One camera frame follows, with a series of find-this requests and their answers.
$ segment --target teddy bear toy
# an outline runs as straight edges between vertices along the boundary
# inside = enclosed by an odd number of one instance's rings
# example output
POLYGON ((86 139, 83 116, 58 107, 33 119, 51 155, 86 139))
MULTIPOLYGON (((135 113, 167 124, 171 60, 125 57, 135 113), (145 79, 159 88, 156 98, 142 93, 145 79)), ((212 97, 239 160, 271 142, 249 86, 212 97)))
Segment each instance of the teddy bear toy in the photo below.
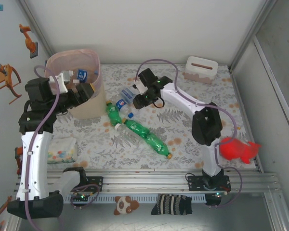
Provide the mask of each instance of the teddy bear toy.
POLYGON ((115 201, 117 207, 114 211, 114 215, 128 214, 139 207, 137 201, 132 201, 130 196, 116 196, 115 201))

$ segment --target white robotic arm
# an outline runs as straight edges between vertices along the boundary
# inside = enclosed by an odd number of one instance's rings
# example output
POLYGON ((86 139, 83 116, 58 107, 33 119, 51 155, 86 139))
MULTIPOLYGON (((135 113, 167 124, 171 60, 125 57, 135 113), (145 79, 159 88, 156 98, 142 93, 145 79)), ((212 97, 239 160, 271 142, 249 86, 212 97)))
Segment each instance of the white robotic arm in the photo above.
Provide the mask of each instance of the white robotic arm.
MULTIPOLYGON (((200 103, 204 104, 203 102, 193 98, 183 90, 179 89, 180 93, 183 94, 185 97, 200 103)), ((160 91, 161 98, 165 101, 168 101, 178 108, 182 109, 191 119, 193 119, 193 115, 195 112, 200 112, 204 109, 203 106, 197 106, 196 104, 192 104, 183 97, 181 97, 174 88, 174 83, 168 83, 164 86, 164 88, 160 91)), ((219 143, 219 138, 216 138, 210 146, 201 145, 201 150, 203 154, 203 171, 207 173, 209 176, 213 177, 217 175, 221 168, 216 164, 215 160, 215 144, 219 143)))
MULTIPOLYGON (((183 110, 192 119, 192 135, 201 145, 204 161, 203 171, 209 177, 218 175, 221 168, 216 163, 215 144, 219 143, 220 131, 222 130, 218 111, 197 105, 204 105, 205 103, 178 89, 183 96, 195 103, 189 102, 177 93, 171 79, 166 76, 157 78, 149 68, 141 72, 139 78, 140 81, 134 82, 140 92, 133 101, 135 107, 140 109, 161 98, 183 110)), ((219 158, 219 150, 216 151, 217 158, 219 158)))
POLYGON ((25 212, 26 193, 28 194, 31 218, 58 217, 63 209, 63 198, 76 186, 88 184, 83 168, 66 169, 62 177, 50 188, 47 184, 48 148, 53 136, 56 114, 65 113, 68 109, 86 102, 94 94, 94 87, 88 83, 78 84, 76 86, 77 92, 67 90, 64 82, 69 78, 69 72, 62 72, 56 76, 59 83, 59 100, 35 138, 35 130, 54 105, 55 96, 50 87, 52 81, 48 78, 33 79, 25 85, 29 101, 26 103, 18 122, 24 150, 21 181, 16 200, 10 202, 7 207, 9 213, 21 218, 27 218, 25 212), (33 138, 32 149, 28 151, 33 138))

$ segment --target white tissue box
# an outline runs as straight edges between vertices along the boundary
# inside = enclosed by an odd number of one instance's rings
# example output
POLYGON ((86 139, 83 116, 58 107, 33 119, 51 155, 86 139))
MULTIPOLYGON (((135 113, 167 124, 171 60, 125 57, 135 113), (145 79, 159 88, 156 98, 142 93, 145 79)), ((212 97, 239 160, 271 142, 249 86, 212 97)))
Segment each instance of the white tissue box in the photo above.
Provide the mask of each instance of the white tissue box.
POLYGON ((186 63, 184 78, 211 84, 217 74, 217 67, 215 61, 190 56, 186 63))

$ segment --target green plastic bottle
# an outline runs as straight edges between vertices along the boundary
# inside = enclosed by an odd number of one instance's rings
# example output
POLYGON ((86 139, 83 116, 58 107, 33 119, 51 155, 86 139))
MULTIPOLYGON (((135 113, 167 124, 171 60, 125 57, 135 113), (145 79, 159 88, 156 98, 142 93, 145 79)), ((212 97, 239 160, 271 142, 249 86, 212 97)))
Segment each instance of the green plastic bottle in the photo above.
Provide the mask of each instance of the green plastic bottle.
POLYGON ((115 126, 116 124, 121 124, 122 120, 119 115, 119 111, 116 106, 112 105, 111 101, 106 102, 106 112, 108 114, 108 117, 110 119, 110 123, 112 126, 115 126))
POLYGON ((149 133, 145 138, 145 142, 149 144, 158 154, 166 156, 168 159, 172 158, 168 147, 161 141, 154 133, 149 133))
POLYGON ((150 130, 148 128, 145 128, 141 124, 137 123, 133 120, 127 120, 123 119, 122 122, 133 132, 135 132, 137 135, 139 135, 142 138, 146 138, 147 135, 150 133, 150 130))

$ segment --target red plush toy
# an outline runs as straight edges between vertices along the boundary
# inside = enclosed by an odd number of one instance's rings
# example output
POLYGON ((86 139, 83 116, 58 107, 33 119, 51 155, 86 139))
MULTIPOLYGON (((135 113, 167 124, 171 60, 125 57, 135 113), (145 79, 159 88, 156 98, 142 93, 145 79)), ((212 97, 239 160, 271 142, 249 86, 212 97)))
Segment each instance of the red plush toy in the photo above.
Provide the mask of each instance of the red plush toy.
MULTIPOLYGON (((227 142, 230 139, 231 137, 226 137, 221 140, 221 143, 227 142)), ((242 143, 238 139, 234 139, 230 143, 221 144, 219 146, 220 154, 227 160, 241 158, 245 164, 250 164, 250 159, 254 158, 258 154, 261 145, 250 141, 248 143, 249 145, 242 143)))

